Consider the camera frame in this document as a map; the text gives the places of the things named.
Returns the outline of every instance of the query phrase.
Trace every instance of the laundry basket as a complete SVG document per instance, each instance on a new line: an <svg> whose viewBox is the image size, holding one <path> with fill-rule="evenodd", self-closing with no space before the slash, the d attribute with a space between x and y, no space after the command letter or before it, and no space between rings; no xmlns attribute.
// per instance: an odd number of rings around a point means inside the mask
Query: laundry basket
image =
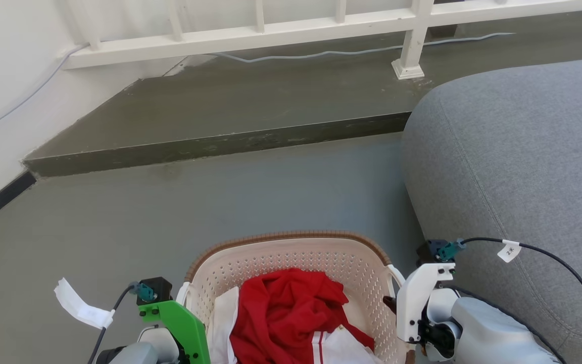
<svg viewBox="0 0 582 364"><path fill-rule="evenodd" d="M383 249L365 237L340 231L276 233L231 240L208 249L194 262L176 301L208 327L215 298L261 274L297 267L323 271L344 285L349 322L374 338L383 362L404 364L413 346L397 338L396 317L383 304L404 277Z"/></svg>

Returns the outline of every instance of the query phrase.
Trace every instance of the wire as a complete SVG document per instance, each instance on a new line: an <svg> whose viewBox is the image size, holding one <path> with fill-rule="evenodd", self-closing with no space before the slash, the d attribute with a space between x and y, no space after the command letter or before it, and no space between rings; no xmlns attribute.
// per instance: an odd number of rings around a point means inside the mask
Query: wire
<svg viewBox="0 0 582 364"><path fill-rule="evenodd" d="M17 106L15 106L14 108L10 109L7 113L5 113L4 115L0 116L0 120L2 120L3 118L9 116L13 111L19 109L20 106L22 106L23 104L26 103L26 101L30 100L31 97L35 96L35 94L42 88L44 87L44 85L46 85L51 78L53 78L53 76L55 76L56 73L58 73L58 71L62 68L62 66L65 64L65 62L67 62L67 59L69 59L69 56L72 55L73 53L85 48L86 46L88 46L88 43L86 44L82 44L70 51L68 51L66 53L66 55L64 55L64 57L62 58L62 60L60 61L60 64L55 68L55 70L51 73L51 75L49 77L47 77L42 83L41 85L39 85L39 87L35 88L35 90L33 90L32 93L30 93L30 95L28 95L22 102L18 103Z"/></svg>
<svg viewBox="0 0 582 364"><path fill-rule="evenodd" d="M515 34L515 33L492 33L492 34L487 34L487 35L483 35L481 37L467 37L467 38L455 38L455 39L443 39L443 40L438 40L438 41L429 41L424 43L424 46L435 46L437 44L445 44L445 43L458 43L458 42L464 42L464 41L478 41L478 40L484 40L484 39L488 39L490 37L497 37L499 35L511 35L511 34ZM367 49L365 51L357 51L357 52L342 52L342 51L324 51L321 53L315 53L314 55L305 55L305 56L266 56L266 57L261 57L261 58L254 58L252 60L247 60L244 58L240 58L240 57L236 57L236 56L232 56L232 55L227 55L226 53L211 53L212 56L220 56L220 57L225 57L225 58L230 58L231 60L236 60L236 61L240 61L240 62L244 62L247 64L252 64L254 62L261 62L261 61L266 61L266 60L305 60L308 58L316 58L316 57L320 57L320 56L325 56L325 55L342 55L342 56L355 56L355 55L366 55L367 53L376 53L376 52L383 52L383 51L391 51L393 49L401 49L404 46L402 45L394 45L392 47L386 47L386 48L376 48L376 49Z"/></svg>
<svg viewBox="0 0 582 364"><path fill-rule="evenodd" d="M470 238L470 239L463 240L460 244L466 244L467 242L475 242L475 241L481 241L481 240L485 240L488 242L498 242L498 243L503 242L502 239L496 239L496 238ZM529 244L523 244L523 243L519 243L519 245L520 245L520 247L524 247L526 249L530 249L533 251L538 251L538 253L543 253L543 254L549 256L550 258L556 260L556 262L559 262L561 265L563 265L563 267L567 268L567 270L569 272L571 272L571 274L573 274L573 276L575 276L576 279L578 279L580 285L582 285L582 278L580 277L578 272L576 272L572 267L570 267L570 265L568 263L566 263L561 258L559 258L556 255L554 255L554 254L552 254L544 249L541 249L539 247L535 247L535 246L531 246Z"/></svg>
<svg viewBox="0 0 582 364"><path fill-rule="evenodd" d="M120 295L120 297L118 297L118 300L116 300L116 304L114 305L113 309L118 309L118 306L120 306L120 302L123 300L123 298L125 298L125 295L127 295L127 292L133 290L134 287L135 287L135 285L131 284L129 287L125 288L125 290ZM100 348L100 343L102 343L102 337L105 335L106 331L107 331L106 327L103 327L102 330L100 330L100 335L98 336L98 340L95 342L93 352L91 353L91 357L89 358L87 364L93 363L93 359L95 359L95 355L98 353L98 350Z"/></svg>
<svg viewBox="0 0 582 364"><path fill-rule="evenodd" d="M538 331L536 331L536 329L534 329L533 327L527 325L524 320L522 320L521 318L519 318L518 316L514 315L513 313L510 313L509 311L507 311L506 309L503 309L502 307L498 306L497 304L494 304L493 302L480 297L478 295L476 295L475 293L469 291L469 290L465 290L464 288L460 288L458 286L455 286L453 284L444 284L442 286L443 288L450 288L451 290L454 291L458 291L458 292L462 292L467 296L471 296L474 299L478 299L481 300L482 302L484 302L485 304L498 309L499 311L501 311L502 313L504 313L507 316L511 316L514 320L516 320L520 325L523 325L524 327L527 328L527 330L531 331L532 334L538 336L538 338L540 339L540 341L545 344L545 346L547 346L549 348L549 350L552 351L552 354L555 355L555 357L557 357L557 359L559 359L561 361L562 364L567 364L567 362L565 361L565 359L560 355L560 353L554 349L554 347L549 343L549 341L547 341L547 339L545 339L545 337L540 334Z"/></svg>

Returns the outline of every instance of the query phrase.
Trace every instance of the sofa cushion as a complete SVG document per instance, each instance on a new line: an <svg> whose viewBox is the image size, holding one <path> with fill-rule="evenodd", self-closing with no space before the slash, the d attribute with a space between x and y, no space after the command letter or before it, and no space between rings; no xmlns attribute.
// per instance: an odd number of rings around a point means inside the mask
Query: sofa cushion
<svg viewBox="0 0 582 364"><path fill-rule="evenodd" d="M432 90L404 131L402 167L427 238L495 237L542 247L582 276L582 60L503 69ZM559 263L474 242L456 283L582 362L582 287Z"/></svg>

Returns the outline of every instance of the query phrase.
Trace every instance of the concrete floor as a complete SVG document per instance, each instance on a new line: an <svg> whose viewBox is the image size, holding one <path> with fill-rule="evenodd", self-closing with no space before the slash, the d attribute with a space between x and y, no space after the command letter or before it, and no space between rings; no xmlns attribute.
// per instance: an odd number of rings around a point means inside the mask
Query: concrete floor
<svg viewBox="0 0 582 364"><path fill-rule="evenodd" d="M0 362L86 361L99 331L60 307L58 279L109 309L138 279L164 276L176 292L198 254L231 238L355 231L409 274L422 235L400 145L383 134L40 180L0 211ZM136 340L134 302L103 348Z"/></svg>

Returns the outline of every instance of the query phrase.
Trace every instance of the gray floor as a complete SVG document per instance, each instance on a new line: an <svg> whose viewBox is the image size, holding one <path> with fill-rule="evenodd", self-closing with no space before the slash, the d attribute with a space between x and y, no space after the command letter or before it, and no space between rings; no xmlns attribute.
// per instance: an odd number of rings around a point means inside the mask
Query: gray floor
<svg viewBox="0 0 582 364"><path fill-rule="evenodd" d="M460 25L456 37L515 32L428 46L425 77L397 80L400 51L244 64L217 58L120 92L29 159L152 145L413 110L432 88L479 72L582 59L582 12ZM235 52L245 58L360 51L403 43L404 33Z"/></svg>
<svg viewBox="0 0 582 364"><path fill-rule="evenodd" d="M384 134L41 180L0 211L0 362L86 361L98 331L60 307L58 279L111 308L137 279L162 275L178 290L197 254L231 238L356 231L408 274L422 235L400 144ZM103 348L142 327L127 299Z"/></svg>

